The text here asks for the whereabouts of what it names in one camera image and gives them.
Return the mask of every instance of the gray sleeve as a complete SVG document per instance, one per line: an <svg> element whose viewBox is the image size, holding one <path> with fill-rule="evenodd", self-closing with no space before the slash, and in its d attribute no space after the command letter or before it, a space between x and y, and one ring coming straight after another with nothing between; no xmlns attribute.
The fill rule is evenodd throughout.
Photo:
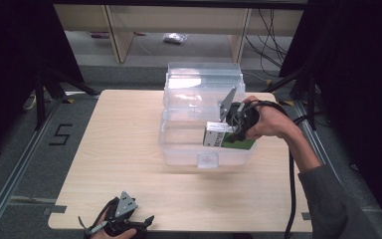
<svg viewBox="0 0 382 239"><path fill-rule="evenodd" d="M329 165L300 173L311 215L312 238L379 238Z"/></svg>

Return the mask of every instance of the gray floor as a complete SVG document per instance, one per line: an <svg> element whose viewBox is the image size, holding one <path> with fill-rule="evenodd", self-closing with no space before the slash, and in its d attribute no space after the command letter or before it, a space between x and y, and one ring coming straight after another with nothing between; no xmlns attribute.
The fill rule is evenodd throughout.
<svg viewBox="0 0 382 239"><path fill-rule="evenodd" d="M108 39L93 39L87 32L67 32L67 36L86 83L96 90L142 88L162 90L164 74L169 62L232 62L227 36L189 35L186 42L181 45L163 43L161 33L135 36L123 64L115 61ZM256 36L251 36L250 41L259 49L263 48L263 44ZM277 38L277 41L286 49L291 38ZM275 51L266 49L265 53L277 62L280 61ZM248 92L265 88L266 80L274 82L278 80L274 76L279 68L267 60L261 61L260 56L248 43L245 45L240 65L242 71L246 73L244 79ZM67 91L75 90L70 86L64 87ZM288 101L290 89L291 84L275 91L275 96L280 101ZM50 229L47 225L49 217L47 210L54 205L58 197L96 101L97 99L94 98L82 98L74 100L71 104L47 103L47 109L54 105L57 108L0 218L0 238L82 237L82 232L78 230ZM286 111L291 118L297 117L294 107L286 107ZM35 133L35 120L35 109L26 111L14 122L12 130L0 143L2 148L0 192ZM316 118L316 122L316 134L342 185L360 204L382 238L380 207L361 175L348 167L350 158L327 117L320 116ZM65 145L51 145L52 142L61 142L62 138L55 137L55 132L62 123L69 124L60 130L61 133L70 135L69 140ZM282 238L283 234L277 232L253 236L254 238ZM292 238L309 237L309 233L295 233ZM214 238L220 238L220 235L215 235Z"/></svg>

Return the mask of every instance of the forearm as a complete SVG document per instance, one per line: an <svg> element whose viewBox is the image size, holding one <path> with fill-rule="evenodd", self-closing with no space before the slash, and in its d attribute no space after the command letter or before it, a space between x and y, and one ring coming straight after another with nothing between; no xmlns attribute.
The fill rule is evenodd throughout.
<svg viewBox="0 0 382 239"><path fill-rule="evenodd" d="M289 147L299 172L307 172L322 165L297 126L287 129L284 140Z"/></svg>

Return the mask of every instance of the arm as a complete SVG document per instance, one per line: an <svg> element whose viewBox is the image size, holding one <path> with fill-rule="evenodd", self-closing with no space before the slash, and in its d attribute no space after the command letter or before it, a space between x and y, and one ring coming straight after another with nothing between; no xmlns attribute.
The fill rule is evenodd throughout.
<svg viewBox="0 0 382 239"><path fill-rule="evenodd" d="M244 102L256 100L249 97ZM299 127L271 107L257 107L259 122L247 130L247 138L283 138L299 169L311 215L313 238L379 238L370 221L348 197L329 165L323 165Z"/></svg>

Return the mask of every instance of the stacked plastic containers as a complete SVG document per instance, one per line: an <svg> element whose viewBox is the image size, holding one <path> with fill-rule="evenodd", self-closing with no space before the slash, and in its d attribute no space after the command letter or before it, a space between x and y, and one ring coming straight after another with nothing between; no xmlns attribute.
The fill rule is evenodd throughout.
<svg viewBox="0 0 382 239"><path fill-rule="evenodd" d="M203 146L207 121L219 121L219 103L233 87L237 88L234 102L241 102L245 84L238 64L169 64L159 132L167 164L200 168L245 164L251 150Z"/></svg>

